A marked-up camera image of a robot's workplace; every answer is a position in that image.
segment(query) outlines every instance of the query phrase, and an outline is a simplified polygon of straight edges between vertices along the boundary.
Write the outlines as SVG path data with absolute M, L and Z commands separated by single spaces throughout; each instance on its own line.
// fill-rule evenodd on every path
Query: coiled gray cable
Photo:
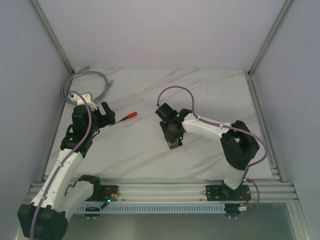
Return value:
M 104 81 L 105 81 L 105 88 L 103 90 L 103 92 L 97 96 L 96 98 L 93 99 L 93 102 L 94 103 L 97 103 L 99 102 L 107 93 L 108 89 L 111 87 L 113 81 L 108 81 L 107 77 L 99 72 L 99 71 L 85 71 L 85 70 L 88 70 L 90 68 L 90 66 L 85 66 L 84 68 L 80 69 L 79 71 L 76 71 L 66 82 L 65 84 L 63 85 L 63 88 L 62 88 L 62 97 L 63 99 L 69 103 L 69 104 L 73 104 L 73 105 L 77 105 L 77 102 L 76 101 L 73 101 L 69 98 L 69 90 L 70 90 L 70 86 L 71 86 L 71 83 L 72 83 L 72 80 L 74 80 L 75 78 L 81 76 L 81 75 L 85 75 L 85 74 L 98 74 L 100 75 L 101 77 L 103 77 Z

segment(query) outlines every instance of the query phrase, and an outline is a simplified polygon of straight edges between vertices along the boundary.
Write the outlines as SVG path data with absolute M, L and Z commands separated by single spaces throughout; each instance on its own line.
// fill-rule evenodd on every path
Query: marble surface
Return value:
M 155 114 L 159 93 L 180 85 L 195 97 L 195 111 L 221 122 L 244 121 L 251 132 L 261 136 L 245 75 L 239 69 L 97 69 L 114 84 L 103 101 L 115 112 L 116 120 L 137 112 L 135 118 L 101 129 L 93 140 L 74 177 L 90 174 L 101 178 L 166 178 L 222 180 L 228 163 L 219 141 L 185 133 L 183 146 L 170 150 Z M 71 89 L 97 96 L 104 81 L 97 75 L 84 75 L 73 81 Z M 160 100 L 179 111 L 191 109 L 191 98 L 182 89 L 170 89 Z M 73 105 L 66 104 L 48 161 L 46 175 L 52 170 L 61 140 L 72 123 Z M 264 154 L 260 147 L 253 161 Z M 271 177 L 266 159 L 249 171 L 248 177 Z

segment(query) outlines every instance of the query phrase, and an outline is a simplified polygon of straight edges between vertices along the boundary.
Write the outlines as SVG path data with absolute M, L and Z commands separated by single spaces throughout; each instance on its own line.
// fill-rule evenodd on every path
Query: white wall panel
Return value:
M 271 139 L 320 239 L 320 1 L 296 0 L 257 69 Z
M 249 69 L 284 0 L 39 0 L 74 68 Z
M 29 1 L 1 1 L 0 32 L 0 239 L 10 240 L 47 163 L 69 73 Z

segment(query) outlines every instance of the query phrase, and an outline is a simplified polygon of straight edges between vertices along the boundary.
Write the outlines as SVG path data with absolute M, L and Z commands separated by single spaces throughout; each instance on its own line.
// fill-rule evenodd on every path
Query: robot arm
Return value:
M 95 132 L 116 122 L 115 113 L 110 110 L 106 102 L 101 103 L 106 113 L 102 115 L 99 108 L 91 101 L 90 94 L 84 94 L 82 97 L 90 107 L 89 134 L 82 144 L 64 160 L 83 140 L 89 127 L 88 110 L 83 100 L 74 95 L 73 99 L 77 101 L 77 106 L 73 109 L 72 124 L 61 142 L 61 151 L 53 170 L 31 204 L 22 204 L 18 210 L 19 222 L 25 237 L 31 235 L 32 221 L 37 207 L 40 206 L 34 227 L 34 237 L 40 240 L 61 240 L 67 231 L 68 221 L 77 208 L 88 198 L 97 198 L 101 192 L 98 177 L 83 175 L 66 194 L 73 173 L 93 143 Z
M 222 127 L 231 126 L 249 132 L 247 126 L 237 120 L 235 123 L 221 123 L 207 119 L 218 126 L 199 121 L 191 110 L 182 109 L 180 112 L 173 110 L 164 103 L 155 112 L 162 121 L 160 126 L 164 133 L 169 148 L 175 149 L 182 146 L 184 133 L 195 133 L 213 140 L 220 140 L 225 158 L 229 163 L 226 176 L 222 182 L 224 194 L 231 196 L 242 184 L 242 177 L 249 162 L 259 150 L 258 142 L 242 132 L 237 132 Z

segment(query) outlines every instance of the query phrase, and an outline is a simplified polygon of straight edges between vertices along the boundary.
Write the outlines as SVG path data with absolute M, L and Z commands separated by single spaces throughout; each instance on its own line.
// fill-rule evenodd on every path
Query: mounting plate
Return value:
M 240 185 L 231 198 L 227 198 L 222 192 L 221 185 L 206 185 L 205 195 L 208 202 L 221 202 L 221 201 L 250 201 L 251 194 L 248 185 Z
M 114 189 L 114 191 L 104 194 L 105 191 L 110 189 Z M 110 198 L 111 193 L 118 193 L 118 191 L 119 191 L 119 186 L 117 185 L 102 185 L 99 196 L 95 199 L 92 199 L 91 197 L 89 197 L 86 200 L 86 202 L 105 202 Z

